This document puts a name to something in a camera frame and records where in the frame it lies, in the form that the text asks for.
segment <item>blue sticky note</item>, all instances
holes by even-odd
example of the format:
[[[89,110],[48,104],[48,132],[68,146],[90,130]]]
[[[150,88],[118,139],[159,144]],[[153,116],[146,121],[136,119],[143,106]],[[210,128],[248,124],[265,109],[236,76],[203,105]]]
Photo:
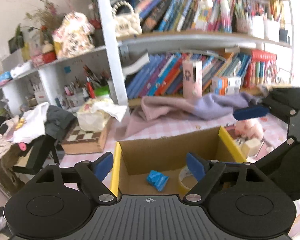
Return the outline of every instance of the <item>blue sticky note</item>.
[[[66,74],[71,73],[71,68],[70,68],[70,66],[64,67],[64,70],[65,70],[65,73],[66,73]]]

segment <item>shelf support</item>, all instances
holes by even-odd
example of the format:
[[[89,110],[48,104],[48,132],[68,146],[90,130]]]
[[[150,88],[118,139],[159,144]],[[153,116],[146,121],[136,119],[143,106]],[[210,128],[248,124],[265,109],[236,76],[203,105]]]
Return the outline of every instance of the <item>shelf support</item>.
[[[120,62],[118,42],[114,30],[114,21],[110,0],[98,0],[98,7],[103,38],[106,45],[109,67],[116,94],[116,98],[114,98],[114,101],[117,101],[119,105],[129,106]]]

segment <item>blue crumpled paper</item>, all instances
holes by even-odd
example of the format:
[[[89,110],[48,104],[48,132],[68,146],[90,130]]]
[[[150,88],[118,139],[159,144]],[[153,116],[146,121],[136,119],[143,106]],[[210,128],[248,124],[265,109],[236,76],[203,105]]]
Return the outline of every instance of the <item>blue crumpled paper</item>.
[[[162,191],[167,184],[169,177],[163,175],[161,172],[150,171],[147,181],[154,186],[158,191]]]

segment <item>small cardboard box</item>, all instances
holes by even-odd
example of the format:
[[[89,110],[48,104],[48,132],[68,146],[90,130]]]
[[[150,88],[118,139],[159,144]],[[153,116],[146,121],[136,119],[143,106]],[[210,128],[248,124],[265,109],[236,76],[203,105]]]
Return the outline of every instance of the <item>small cardboard box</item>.
[[[180,191],[179,173],[186,166],[186,154],[196,153],[205,160],[245,162],[239,147],[224,127],[215,127],[160,139],[117,142],[110,190],[130,195],[175,195]],[[169,180],[162,192],[146,178],[151,170],[162,172]],[[187,177],[183,184],[192,188],[196,180]]]

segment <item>red container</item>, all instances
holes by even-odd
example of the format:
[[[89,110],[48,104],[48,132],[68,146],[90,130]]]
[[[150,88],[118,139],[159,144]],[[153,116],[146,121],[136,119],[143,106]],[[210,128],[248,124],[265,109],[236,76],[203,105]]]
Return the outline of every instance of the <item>red container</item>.
[[[55,61],[57,59],[57,55],[55,51],[51,51],[43,54],[43,61],[45,64]]]

